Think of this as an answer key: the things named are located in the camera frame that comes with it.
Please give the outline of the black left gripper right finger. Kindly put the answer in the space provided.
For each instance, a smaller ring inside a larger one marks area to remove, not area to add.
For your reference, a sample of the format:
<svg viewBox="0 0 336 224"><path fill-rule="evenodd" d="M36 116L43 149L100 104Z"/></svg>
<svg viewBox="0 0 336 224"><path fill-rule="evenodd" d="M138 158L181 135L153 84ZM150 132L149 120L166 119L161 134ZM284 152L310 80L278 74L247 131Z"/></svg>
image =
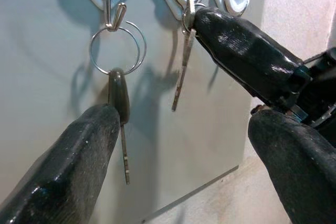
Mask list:
<svg viewBox="0 0 336 224"><path fill-rule="evenodd" d="M274 110L254 113L248 137L292 223L335 223L335 147Z"/></svg>

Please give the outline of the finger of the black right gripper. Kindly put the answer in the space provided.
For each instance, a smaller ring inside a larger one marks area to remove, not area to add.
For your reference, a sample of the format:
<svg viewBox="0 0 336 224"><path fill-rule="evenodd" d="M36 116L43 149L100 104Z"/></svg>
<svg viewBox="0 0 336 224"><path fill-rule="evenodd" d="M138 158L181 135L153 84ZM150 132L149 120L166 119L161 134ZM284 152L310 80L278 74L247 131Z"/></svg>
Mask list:
<svg viewBox="0 0 336 224"><path fill-rule="evenodd" d="M193 28L212 60L270 107L292 108L311 80L300 58L248 20L204 7Z"/></svg>

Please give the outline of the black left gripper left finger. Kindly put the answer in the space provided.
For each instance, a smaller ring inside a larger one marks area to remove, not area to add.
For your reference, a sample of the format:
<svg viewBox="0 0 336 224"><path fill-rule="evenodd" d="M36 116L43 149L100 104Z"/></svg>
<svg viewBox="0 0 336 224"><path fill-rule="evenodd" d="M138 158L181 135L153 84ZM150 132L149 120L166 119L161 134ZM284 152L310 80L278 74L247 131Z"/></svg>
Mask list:
<svg viewBox="0 0 336 224"><path fill-rule="evenodd" d="M88 223L119 129L113 106L86 110L1 203L1 223Z"/></svg>

